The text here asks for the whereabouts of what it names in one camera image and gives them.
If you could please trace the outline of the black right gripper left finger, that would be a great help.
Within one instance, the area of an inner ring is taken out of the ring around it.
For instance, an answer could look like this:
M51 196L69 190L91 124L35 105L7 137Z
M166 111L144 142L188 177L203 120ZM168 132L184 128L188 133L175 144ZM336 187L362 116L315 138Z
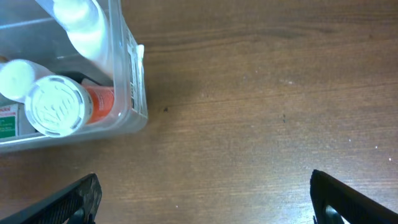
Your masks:
M102 198L96 174L88 174L51 196L1 220L1 224L93 224Z

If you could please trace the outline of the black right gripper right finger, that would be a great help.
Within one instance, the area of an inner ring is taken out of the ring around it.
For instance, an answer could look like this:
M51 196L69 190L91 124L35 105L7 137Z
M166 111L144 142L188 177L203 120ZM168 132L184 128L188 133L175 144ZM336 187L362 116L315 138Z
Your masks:
M310 196L316 224L397 223L397 214L326 172L313 170Z

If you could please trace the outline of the orange tube white cap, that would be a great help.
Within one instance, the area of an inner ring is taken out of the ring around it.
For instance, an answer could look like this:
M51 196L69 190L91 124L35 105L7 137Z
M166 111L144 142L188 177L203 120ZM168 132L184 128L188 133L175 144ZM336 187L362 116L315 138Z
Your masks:
M82 85L69 77L50 75L37 80L25 97L25 114L38 132L63 138L101 121L114 105L114 88Z

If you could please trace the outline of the white green medicine box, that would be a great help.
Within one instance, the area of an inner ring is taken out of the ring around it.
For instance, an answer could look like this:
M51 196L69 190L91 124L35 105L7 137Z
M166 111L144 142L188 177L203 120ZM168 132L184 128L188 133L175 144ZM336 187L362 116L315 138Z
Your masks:
M36 133L29 123L23 103L1 95L1 139Z

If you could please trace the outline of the dark bottle white cap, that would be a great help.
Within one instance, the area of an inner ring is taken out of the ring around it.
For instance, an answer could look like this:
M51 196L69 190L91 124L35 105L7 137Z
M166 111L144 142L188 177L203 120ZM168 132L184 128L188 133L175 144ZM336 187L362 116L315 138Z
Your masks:
M63 75L81 85L101 86L90 77L80 72L61 71L52 72L46 67L24 59L1 62L1 94L19 103L24 103L31 85L42 77L49 75Z

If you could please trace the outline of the white squeeze bottle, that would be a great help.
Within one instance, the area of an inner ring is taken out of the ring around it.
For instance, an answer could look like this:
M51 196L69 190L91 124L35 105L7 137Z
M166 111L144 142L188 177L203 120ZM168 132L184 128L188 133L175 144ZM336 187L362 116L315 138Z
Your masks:
M113 78L109 21L94 0L37 0L65 30L76 51Z

